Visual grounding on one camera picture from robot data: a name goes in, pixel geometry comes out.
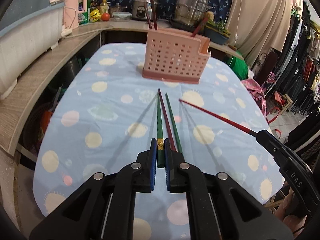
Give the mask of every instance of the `chopstick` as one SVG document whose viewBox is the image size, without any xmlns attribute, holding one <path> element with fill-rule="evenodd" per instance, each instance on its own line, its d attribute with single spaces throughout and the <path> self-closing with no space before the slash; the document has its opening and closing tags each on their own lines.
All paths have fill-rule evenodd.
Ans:
<svg viewBox="0 0 320 240">
<path fill-rule="evenodd" d="M 205 25 L 207 23 L 207 21 L 208 21 L 207 17 L 204 17 L 202 19 L 202 22 L 199 23 L 198 27 L 192 33 L 192 35 L 191 35 L 192 38 L 194 38 L 199 33 L 199 31 L 201 30 L 202 26 Z"/>
<path fill-rule="evenodd" d="M 161 103 L 160 103 L 159 93 L 157 95 L 157 163 L 158 163 L 158 168 L 165 167 L 164 143 L 163 143 L 162 119 L 161 119 Z"/>
<path fill-rule="evenodd" d="M 208 111 L 208 110 L 206 110 L 206 109 L 204 109 L 204 108 L 201 108 L 201 107 L 199 107 L 199 106 L 195 106 L 195 105 L 193 105 L 193 104 L 191 104 L 191 103 L 189 103 L 189 102 L 186 102 L 186 101 L 184 101 L 184 100 L 182 100 L 182 99 L 179 99 L 179 101 L 180 101 L 180 102 L 183 102 L 183 103 L 185 103 L 185 104 L 187 104 L 187 105 L 193 106 L 194 108 L 197 108 L 197 109 L 201 110 L 202 112 L 205 112 L 205 113 L 207 113 L 207 114 L 209 114 L 209 115 L 212 115 L 212 116 L 220 119 L 221 121 L 226 122 L 226 123 L 232 125 L 232 126 L 235 127 L 235 128 L 238 128 L 239 130 L 241 130 L 241 131 L 243 131 L 243 132 L 245 132 L 245 133 L 247 133 L 247 134 L 250 134 L 250 135 L 253 136 L 253 137 L 257 137 L 257 133 L 254 132 L 254 131 L 252 131 L 252 130 L 250 130 L 249 128 L 246 128 L 246 127 L 244 127 L 244 126 L 242 126 L 242 125 L 240 125 L 240 124 L 238 124 L 238 123 L 236 123 L 236 122 L 232 122 L 232 121 L 230 121 L 230 120 L 228 120 L 228 119 L 226 119 L 226 118 L 224 118 L 224 117 L 222 117 L 222 116 L 220 116 L 220 115 L 218 115 L 218 114 L 215 114 L 215 113 L 213 113 L 213 112 L 210 112 L 210 111 Z"/>
<path fill-rule="evenodd" d="M 170 141 L 170 148 L 172 150 L 176 151 L 176 147 L 174 146 L 174 141 L 173 141 L 173 137 L 172 137 L 172 133 L 171 133 L 171 129 L 170 129 L 170 124 L 169 124 L 169 120 L 168 120 L 168 116 L 167 116 L 167 112 L 164 107 L 164 103 L 163 103 L 160 89 L 158 89 L 158 93 L 159 93 L 160 103 L 161 103 L 162 112 L 163 112 L 163 116 L 164 116 L 164 122 L 165 122 L 165 126 L 167 128 L 168 137 L 169 137 L 169 141 Z"/>
<path fill-rule="evenodd" d="M 150 21 L 150 17 L 149 17 L 149 14 L 148 14 L 148 9 L 147 9 L 147 2 L 144 2 L 143 6 L 144 6 L 144 11 L 146 12 L 149 29 L 152 30 L 152 25 L 151 25 L 151 21 Z"/>
<path fill-rule="evenodd" d="M 151 1 L 151 10 L 152 10 L 152 18 L 153 18 L 153 24 L 155 26 L 155 30 L 158 29 L 157 26 L 157 17 L 156 17 L 156 8 L 155 8 L 155 1 L 154 0 L 150 0 Z"/>
<path fill-rule="evenodd" d="M 172 109 L 171 109 L 171 105 L 170 105 L 170 101 L 169 101 L 169 97 L 168 97 L 167 93 L 165 94 L 165 98 L 167 99 L 169 115 L 170 115 L 170 119 L 171 119 L 171 124 L 172 124 L 174 137 L 176 138 L 176 144 L 177 144 L 178 152 L 183 153 L 182 152 L 181 143 L 180 143 L 179 134 L 178 134 L 178 130 L 177 130 L 177 126 L 176 126 L 176 122 L 174 120 L 173 112 L 172 112 Z"/>
</svg>

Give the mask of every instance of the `red chopstick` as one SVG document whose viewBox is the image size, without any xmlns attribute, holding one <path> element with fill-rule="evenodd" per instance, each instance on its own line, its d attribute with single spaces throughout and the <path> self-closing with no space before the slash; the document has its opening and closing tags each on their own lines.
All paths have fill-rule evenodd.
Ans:
<svg viewBox="0 0 320 240">
<path fill-rule="evenodd" d="M 155 1 L 154 0 L 150 0 L 151 1 L 151 10 L 152 10 L 152 18 L 153 18 L 153 25 L 155 26 L 155 30 L 158 29 L 157 26 L 157 16 L 156 16 L 156 8 L 155 8 Z"/>
<path fill-rule="evenodd" d="M 169 124 L 167 112 L 166 112 L 165 107 L 164 107 L 164 103 L 163 103 L 163 99 L 162 99 L 162 95 L 161 95 L 160 89 L 158 89 L 158 93 L 159 93 L 161 108 L 162 108 L 162 112 L 163 112 L 163 116 L 164 116 L 164 122 L 165 122 L 165 126 L 167 128 L 168 137 L 169 137 L 169 141 L 170 141 L 170 148 L 171 148 L 171 150 L 176 152 L 176 147 L 174 146 L 174 140 L 173 140 L 173 137 L 172 137 L 170 124 Z"/>
<path fill-rule="evenodd" d="M 198 27 L 194 30 L 194 32 L 192 33 L 191 37 L 194 38 L 200 31 L 200 29 L 202 28 L 203 25 L 205 25 L 208 21 L 207 17 L 204 17 L 202 22 L 199 23 Z"/>
<path fill-rule="evenodd" d="M 146 12 L 146 16 L 147 16 L 147 21 L 148 21 L 148 25 L 149 25 L 149 29 L 152 30 L 152 25 L 151 25 L 151 21 L 150 21 L 150 17 L 149 17 L 149 13 L 148 13 L 148 9 L 147 9 L 147 3 L 144 2 L 143 3 L 144 6 L 144 11 Z"/>
<path fill-rule="evenodd" d="M 230 120 L 228 120 L 228 119 L 226 119 L 226 118 L 224 118 L 224 117 L 222 117 L 222 116 L 220 116 L 220 115 L 218 115 L 218 114 L 215 114 L 215 113 L 213 113 L 213 112 L 210 112 L 210 111 L 208 111 L 208 110 L 205 110 L 204 108 L 201 108 L 201 107 L 199 107 L 199 106 L 195 106 L 195 105 L 193 105 L 193 104 L 191 104 L 191 103 L 189 103 L 189 102 L 186 102 L 186 101 L 184 101 L 184 100 L 182 100 L 182 99 L 179 99 L 179 101 L 180 101 L 180 102 L 183 102 L 183 103 L 185 103 L 185 104 L 187 104 L 187 105 L 193 106 L 194 108 L 197 108 L 197 109 L 201 110 L 202 112 L 205 112 L 205 113 L 207 113 L 207 114 L 209 114 L 209 115 L 212 115 L 212 116 L 220 119 L 221 121 L 226 122 L 226 123 L 232 125 L 232 126 L 235 127 L 235 128 L 238 128 L 239 130 L 241 130 L 241 131 L 243 131 L 243 132 L 245 132 L 245 133 L 247 133 L 247 134 L 250 134 L 250 135 L 253 136 L 253 137 L 257 137 L 257 133 L 254 132 L 254 131 L 252 131 L 252 130 L 250 130 L 249 128 L 246 128 L 246 127 L 244 127 L 244 126 L 242 126 L 242 125 L 240 125 L 240 124 L 238 124 L 238 123 L 236 123 L 236 122 L 232 122 L 232 121 L 230 121 Z"/>
</svg>

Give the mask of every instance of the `wooden countertop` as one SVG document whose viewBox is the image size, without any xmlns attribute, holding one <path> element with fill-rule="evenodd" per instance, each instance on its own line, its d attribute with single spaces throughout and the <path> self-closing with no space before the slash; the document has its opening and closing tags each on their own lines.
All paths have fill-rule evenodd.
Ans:
<svg viewBox="0 0 320 240">
<path fill-rule="evenodd" d="M 169 21 L 166 20 L 159 20 L 157 21 L 158 27 L 160 28 L 172 28 Z M 113 31 L 134 31 L 134 32 L 148 32 L 148 24 L 144 21 L 134 21 L 130 20 L 128 22 L 115 22 L 111 19 L 108 22 L 97 22 L 88 25 L 80 26 L 76 29 L 72 35 L 77 35 L 77 32 L 83 32 L 84 29 L 86 31 L 93 31 L 93 30 L 113 30 Z M 236 53 L 233 49 L 228 47 L 227 45 L 219 45 L 214 42 L 210 43 L 210 47 L 213 49 L 220 50 L 230 56 L 235 56 L 239 59 L 244 59 L 241 55 Z"/>
<path fill-rule="evenodd" d="M 159 20 L 158 26 L 171 27 L 169 22 L 164 20 Z M 83 25 L 73 30 L 71 36 L 59 41 L 54 50 L 49 50 L 36 59 L 21 75 L 8 97 L 0 101 L 0 147 L 4 151 L 14 156 L 24 124 L 41 93 L 63 65 L 103 30 L 147 32 L 148 24 L 134 20 L 115 22 L 112 19 L 108 22 Z M 211 42 L 210 47 L 241 58 L 226 45 Z"/>
<path fill-rule="evenodd" d="M 0 101 L 0 147 L 14 155 L 23 126 L 43 90 L 86 43 L 99 31 L 59 42 L 54 50 L 41 55 L 22 74 L 18 84 L 3 101 Z"/>
</svg>

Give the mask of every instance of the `pink appliance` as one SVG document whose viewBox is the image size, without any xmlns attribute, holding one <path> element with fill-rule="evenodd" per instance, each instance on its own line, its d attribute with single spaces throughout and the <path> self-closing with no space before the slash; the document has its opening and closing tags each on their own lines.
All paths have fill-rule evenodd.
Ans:
<svg viewBox="0 0 320 240">
<path fill-rule="evenodd" d="M 87 12 L 87 0 L 64 0 L 64 2 L 63 25 L 66 29 L 78 28 L 78 13 Z"/>
</svg>

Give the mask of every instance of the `finger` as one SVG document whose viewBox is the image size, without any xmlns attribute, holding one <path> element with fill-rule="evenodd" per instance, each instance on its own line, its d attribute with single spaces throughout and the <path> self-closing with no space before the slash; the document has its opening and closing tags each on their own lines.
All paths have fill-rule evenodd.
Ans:
<svg viewBox="0 0 320 240">
<path fill-rule="evenodd" d="M 299 228 L 301 228 L 304 225 L 305 221 L 306 221 L 306 217 L 298 218 L 298 217 L 296 217 L 294 215 L 289 215 L 289 216 L 284 218 L 283 223 L 287 227 L 289 227 L 292 232 L 295 232 L 295 231 L 297 231 Z M 295 233 L 294 237 L 297 237 L 301 233 L 301 231 L 302 230 L 300 230 L 299 232 Z"/>
<path fill-rule="evenodd" d="M 292 201 L 292 196 L 293 196 L 293 193 L 290 193 L 289 195 L 287 195 L 275 213 L 275 216 L 279 218 L 281 221 L 283 221 L 285 218 L 285 210 L 290 206 Z"/>
</svg>

